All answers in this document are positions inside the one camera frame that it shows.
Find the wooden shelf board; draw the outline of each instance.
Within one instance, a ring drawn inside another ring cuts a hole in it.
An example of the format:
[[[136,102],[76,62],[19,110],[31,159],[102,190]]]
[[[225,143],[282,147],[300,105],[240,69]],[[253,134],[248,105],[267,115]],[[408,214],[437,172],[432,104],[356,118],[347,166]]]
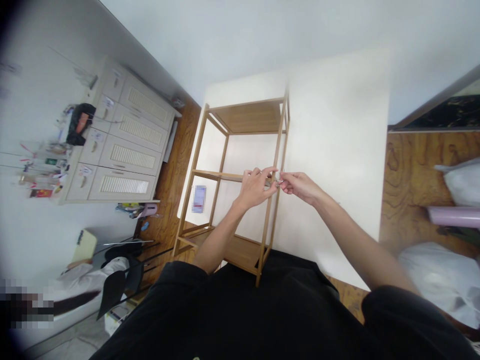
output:
[[[206,171],[206,170],[192,170],[193,174],[195,176],[201,177],[201,178],[206,178],[206,179],[211,179],[211,180],[228,180],[228,181],[234,181],[237,183],[241,183],[243,179],[243,175],[237,175],[237,174],[230,174],[226,172],[215,172],[215,171]],[[265,181],[265,186],[270,187],[271,184],[271,179],[267,178]]]
[[[237,133],[263,133],[279,130],[282,100],[213,108],[210,113],[222,122],[232,135]]]
[[[210,235],[214,227],[212,226],[205,231],[194,234],[186,234],[178,238],[194,247],[200,247]],[[225,255],[225,261],[245,270],[254,275],[257,274],[258,269],[255,267],[260,257],[259,242],[247,239],[243,236],[233,235],[233,238],[228,246]]]

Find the black bag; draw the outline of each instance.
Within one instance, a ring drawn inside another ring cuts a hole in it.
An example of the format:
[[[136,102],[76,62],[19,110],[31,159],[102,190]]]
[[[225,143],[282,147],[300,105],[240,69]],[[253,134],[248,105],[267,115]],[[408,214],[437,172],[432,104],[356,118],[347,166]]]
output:
[[[68,127],[68,136],[66,137],[67,144],[74,146],[83,146],[85,144],[86,139],[82,136],[82,134],[90,125],[92,125],[92,119],[94,118],[96,110],[97,108],[89,103],[81,103],[80,105],[77,105],[75,109],[73,109],[73,112],[71,113],[70,126]],[[86,120],[85,124],[79,128],[79,123],[83,114],[86,114],[88,119]]]

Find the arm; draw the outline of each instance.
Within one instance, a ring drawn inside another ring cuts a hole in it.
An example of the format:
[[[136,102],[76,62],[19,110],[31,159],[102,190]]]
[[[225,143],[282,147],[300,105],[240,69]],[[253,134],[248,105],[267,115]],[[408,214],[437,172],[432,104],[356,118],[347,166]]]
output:
[[[368,235],[349,214],[303,172],[282,172],[283,192],[313,206],[341,251],[371,290],[393,285],[418,294],[399,262]]]
[[[230,210],[218,226],[206,238],[196,253],[193,265],[211,274],[219,267],[227,253],[232,236],[248,209],[260,205],[277,192],[276,182],[265,190],[265,181],[270,172],[278,171],[274,167],[267,167],[260,171],[245,170],[241,181],[240,195],[233,201]]]

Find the white plastic bag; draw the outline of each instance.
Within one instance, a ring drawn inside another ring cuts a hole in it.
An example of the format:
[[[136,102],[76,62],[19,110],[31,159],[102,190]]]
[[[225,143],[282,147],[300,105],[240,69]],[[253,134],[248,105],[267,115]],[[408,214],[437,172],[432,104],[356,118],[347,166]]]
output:
[[[434,242],[405,249],[398,260],[422,296],[459,322],[480,324],[480,267]]]
[[[457,206],[480,207],[480,157],[457,166],[436,165]]]

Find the white door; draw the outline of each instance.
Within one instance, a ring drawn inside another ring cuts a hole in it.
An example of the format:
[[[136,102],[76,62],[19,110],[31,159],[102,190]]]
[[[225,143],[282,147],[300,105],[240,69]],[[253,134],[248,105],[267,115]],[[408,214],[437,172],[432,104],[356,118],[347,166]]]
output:
[[[88,200],[150,200],[155,179],[155,176],[98,167]]]
[[[162,154],[113,135],[107,135],[98,165],[157,176]]]
[[[110,134],[163,153],[169,132],[125,106],[117,104]]]
[[[125,80],[120,103],[165,130],[174,118],[174,108],[131,74]]]

